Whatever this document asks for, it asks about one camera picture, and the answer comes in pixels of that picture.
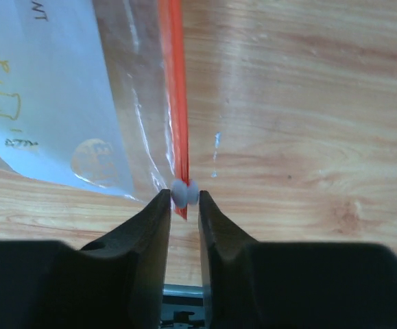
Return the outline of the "clear zip top bag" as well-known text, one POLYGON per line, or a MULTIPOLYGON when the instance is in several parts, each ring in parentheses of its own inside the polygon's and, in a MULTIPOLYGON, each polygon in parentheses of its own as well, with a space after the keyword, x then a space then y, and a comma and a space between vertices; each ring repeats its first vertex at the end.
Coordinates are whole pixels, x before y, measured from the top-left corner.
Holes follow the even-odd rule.
POLYGON ((180 1, 0 1, 0 169, 198 201, 180 1))

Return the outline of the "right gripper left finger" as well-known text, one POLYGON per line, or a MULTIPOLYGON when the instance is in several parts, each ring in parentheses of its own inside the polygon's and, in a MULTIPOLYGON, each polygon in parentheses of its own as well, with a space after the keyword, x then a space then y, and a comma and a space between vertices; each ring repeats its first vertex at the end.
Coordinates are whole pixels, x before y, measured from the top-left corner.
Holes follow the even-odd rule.
POLYGON ((157 328, 171 224, 163 190, 81 249, 0 241, 0 328, 157 328))

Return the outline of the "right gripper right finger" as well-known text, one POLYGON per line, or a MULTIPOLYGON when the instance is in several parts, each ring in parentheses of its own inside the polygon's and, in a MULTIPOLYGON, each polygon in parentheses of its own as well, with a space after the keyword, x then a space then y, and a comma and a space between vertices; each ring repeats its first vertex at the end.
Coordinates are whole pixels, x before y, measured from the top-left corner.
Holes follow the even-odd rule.
POLYGON ((257 241, 199 201, 207 328, 397 328, 397 255, 355 242, 257 241))

